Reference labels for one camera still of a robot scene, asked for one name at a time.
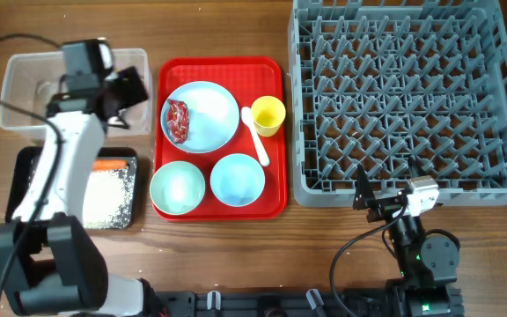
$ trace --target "gray plastic crate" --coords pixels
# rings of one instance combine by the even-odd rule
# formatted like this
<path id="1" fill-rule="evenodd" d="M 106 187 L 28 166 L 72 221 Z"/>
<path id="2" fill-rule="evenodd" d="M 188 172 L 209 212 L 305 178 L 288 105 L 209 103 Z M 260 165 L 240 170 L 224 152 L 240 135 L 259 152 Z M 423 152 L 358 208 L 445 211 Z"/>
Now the gray plastic crate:
<path id="1" fill-rule="evenodd" d="M 298 203 L 350 206 L 358 164 L 377 196 L 391 195 L 406 186 L 414 156 L 435 176 L 441 203 L 507 204 L 502 12 L 497 0 L 455 3 L 294 1 L 288 36 Z"/>

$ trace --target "green bowl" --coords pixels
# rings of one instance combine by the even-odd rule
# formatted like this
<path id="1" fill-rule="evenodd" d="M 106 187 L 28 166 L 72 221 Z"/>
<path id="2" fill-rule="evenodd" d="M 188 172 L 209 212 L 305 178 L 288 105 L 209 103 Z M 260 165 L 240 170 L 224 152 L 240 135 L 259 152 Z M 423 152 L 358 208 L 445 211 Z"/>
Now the green bowl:
<path id="1" fill-rule="evenodd" d="M 175 161 L 162 166 L 150 183 L 150 197 L 154 205 L 173 216 L 195 209 L 206 190 L 201 171 L 191 163 Z"/>

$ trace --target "red snack packet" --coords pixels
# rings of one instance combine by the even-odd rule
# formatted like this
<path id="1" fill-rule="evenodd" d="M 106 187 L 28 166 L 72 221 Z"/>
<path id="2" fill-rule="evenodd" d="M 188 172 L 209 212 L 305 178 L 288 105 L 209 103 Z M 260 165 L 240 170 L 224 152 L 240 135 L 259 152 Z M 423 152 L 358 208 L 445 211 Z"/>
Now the red snack packet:
<path id="1" fill-rule="evenodd" d="M 172 134 L 173 141 L 181 144 L 187 141 L 189 133 L 189 110 L 183 101 L 167 100 L 167 126 Z"/>

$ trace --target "wooden table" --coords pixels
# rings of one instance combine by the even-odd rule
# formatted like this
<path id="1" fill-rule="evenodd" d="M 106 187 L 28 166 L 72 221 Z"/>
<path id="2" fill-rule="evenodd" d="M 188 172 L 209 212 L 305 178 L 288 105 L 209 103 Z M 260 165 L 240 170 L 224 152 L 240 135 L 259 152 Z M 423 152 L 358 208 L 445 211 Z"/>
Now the wooden table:
<path id="1" fill-rule="evenodd" d="M 49 4 L 30 0 L 0 6 L 0 34 L 38 33 L 55 41 L 106 36 L 114 48 L 143 48 L 154 82 L 176 56 L 267 55 L 287 69 L 288 1 L 166 2 L 163 4 Z M 507 0 L 503 1 L 507 23 Z M 46 51 L 30 41 L 0 48 L 0 87 L 11 54 Z M 290 87 L 286 87 L 290 96 Z M 290 97 L 287 98 L 291 118 Z M 153 134 L 108 140 L 130 146 L 151 162 Z M 29 142 L 0 129 L 0 221 L 18 151 Z M 328 269 L 337 249 L 376 224 L 351 209 L 307 209 L 293 198 L 277 219 L 219 224 L 169 224 L 149 198 L 123 232 L 92 232 L 109 271 L 148 279 L 158 291 L 236 291 L 245 288 L 328 290 Z M 145 186 L 150 176 L 143 180 Z M 423 217 L 426 228 L 444 228 L 461 239 L 458 286 L 467 316 L 507 316 L 507 207 L 443 208 Z M 338 264 L 339 286 L 381 287 L 400 272 L 380 237 L 358 243 Z M 3 314 L 9 314 L 4 302 Z"/>

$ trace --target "light blue plate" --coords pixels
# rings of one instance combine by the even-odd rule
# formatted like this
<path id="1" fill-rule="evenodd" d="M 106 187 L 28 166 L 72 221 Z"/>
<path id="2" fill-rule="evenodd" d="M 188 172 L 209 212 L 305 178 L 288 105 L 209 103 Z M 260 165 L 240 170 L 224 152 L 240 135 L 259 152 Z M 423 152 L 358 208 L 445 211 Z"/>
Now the light blue plate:
<path id="1" fill-rule="evenodd" d="M 258 199 L 265 187 L 260 163 L 246 154 L 231 154 L 220 159 L 210 174 L 210 188 L 222 203 L 244 207 Z"/>
<path id="2" fill-rule="evenodd" d="M 206 189 L 201 171 L 191 163 L 175 161 L 162 166 L 150 183 L 152 202 L 164 213 L 179 216 L 195 209 Z"/>
<path id="3" fill-rule="evenodd" d="M 168 97 L 183 101 L 189 109 L 187 141 L 176 144 L 167 127 L 167 100 L 162 107 L 161 126 L 165 137 L 180 150 L 188 153 L 208 153 L 219 149 L 236 133 L 239 124 L 238 103 L 221 85 L 193 82 L 177 88 Z"/>

